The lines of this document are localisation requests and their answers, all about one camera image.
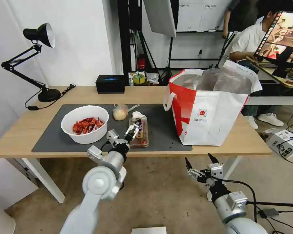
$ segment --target hand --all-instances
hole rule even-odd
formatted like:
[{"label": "hand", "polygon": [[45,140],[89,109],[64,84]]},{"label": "hand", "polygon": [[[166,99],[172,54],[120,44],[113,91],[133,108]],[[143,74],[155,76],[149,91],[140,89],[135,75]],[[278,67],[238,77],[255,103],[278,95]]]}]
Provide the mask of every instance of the hand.
[{"label": "hand", "polygon": [[254,57],[254,54],[255,54],[255,52],[249,52],[249,53],[246,53],[246,56],[253,59],[253,60],[256,60],[256,58]]},{"label": "hand", "polygon": [[228,36],[228,29],[224,29],[223,32],[222,32],[222,36],[221,36],[221,37],[222,37],[223,39],[226,39],[227,36]]}]

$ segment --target desk lamp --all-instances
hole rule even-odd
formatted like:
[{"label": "desk lamp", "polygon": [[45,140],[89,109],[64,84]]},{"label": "desk lamp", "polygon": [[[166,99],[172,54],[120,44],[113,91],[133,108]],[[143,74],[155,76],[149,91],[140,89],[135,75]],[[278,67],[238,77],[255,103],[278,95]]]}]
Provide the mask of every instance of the desk lamp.
[{"label": "desk lamp", "polygon": [[[1,64],[2,68],[12,72],[13,74],[19,76],[20,78],[40,88],[41,92],[38,95],[39,101],[51,102],[51,101],[55,101],[59,99],[61,97],[60,91],[58,91],[57,89],[49,89],[46,87],[46,84],[36,81],[32,78],[29,78],[14,69],[17,65],[25,62],[26,60],[30,59],[31,57],[34,57],[35,55],[41,52],[42,45],[39,44],[38,41],[41,41],[43,44],[51,48],[55,47],[55,38],[54,38],[53,30],[50,24],[44,23],[40,25],[38,29],[24,29],[23,34],[25,38],[30,40],[34,45],[30,47],[28,50],[24,51],[23,53],[20,53],[19,55],[11,58],[10,60],[3,62]],[[26,58],[18,59],[19,57],[28,53],[31,50],[35,50],[36,52]]]}]

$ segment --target shopping bag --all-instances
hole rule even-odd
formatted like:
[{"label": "shopping bag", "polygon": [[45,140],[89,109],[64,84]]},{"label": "shopping bag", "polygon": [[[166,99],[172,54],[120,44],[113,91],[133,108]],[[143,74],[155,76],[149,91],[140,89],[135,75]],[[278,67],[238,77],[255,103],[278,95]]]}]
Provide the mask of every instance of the shopping bag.
[{"label": "shopping bag", "polygon": [[185,69],[173,76],[163,106],[166,111],[173,108],[183,145],[220,146],[249,94],[259,90],[255,72],[227,60],[223,68]]}]

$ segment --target lamp arm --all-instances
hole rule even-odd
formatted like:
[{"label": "lamp arm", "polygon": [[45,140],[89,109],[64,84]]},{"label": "lamp arm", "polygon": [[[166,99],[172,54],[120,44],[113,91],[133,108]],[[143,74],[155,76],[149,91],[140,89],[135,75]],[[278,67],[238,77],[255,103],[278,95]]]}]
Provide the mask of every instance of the lamp arm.
[{"label": "lamp arm", "polygon": [[[26,57],[26,58],[17,59],[17,58],[19,58],[20,56],[26,54],[27,52],[29,52],[29,51],[31,51],[31,50],[33,50],[33,49],[36,50],[35,53],[31,54],[30,56],[28,56],[28,57]],[[32,85],[35,85],[36,87],[38,87],[38,88],[40,88],[40,89],[43,89],[43,90],[44,90],[44,89],[47,89],[45,84],[42,85],[42,84],[40,84],[39,82],[35,81],[34,79],[31,79],[31,78],[25,76],[24,74],[22,74],[22,73],[20,73],[20,72],[18,72],[18,71],[16,71],[16,70],[14,69],[14,67],[16,67],[17,65],[19,65],[19,64],[21,64],[21,63],[27,61],[28,59],[30,59],[30,58],[32,58],[33,56],[39,54],[40,52],[41,52],[41,45],[39,45],[39,44],[35,44],[35,45],[33,45],[32,47],[30,47],[28,50],[26,50],[26,51],[20,53],[19,55],[17,55],[17,56],[15,56],[15,57],[11,58],[10,60],[8,60],[8,61],[6,61],[6,62],[3,62],[3,63],[1,64],[1,66],[2,66],[3,69],[5,69],[5,70],[7,70],[7,71],[9,71],[9,72],[11,72],[11,73],[17,75],[18,77],[20,77],[20,78],[26,80],[27,82],[31,83]]]}]

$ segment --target white bowl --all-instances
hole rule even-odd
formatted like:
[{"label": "white bowl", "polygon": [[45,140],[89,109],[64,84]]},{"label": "white bowl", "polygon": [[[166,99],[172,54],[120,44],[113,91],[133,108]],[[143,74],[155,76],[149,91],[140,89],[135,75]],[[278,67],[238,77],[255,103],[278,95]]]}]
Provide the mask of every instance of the white bowl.
[{"label": "white bowl", "polygon": [[[85,118],[99,117],[104,122],[103,126],[97,130],[93,130],[86,134],[77,135],[73,132],[73,125],[76,121]],[[99,106],[83,106],[78,107],[71,112],[67,113],[61,122],[62,130],[68,134],[75,142],[79,144],[90,144],[100,140],[107,132],[108,112]]]}]

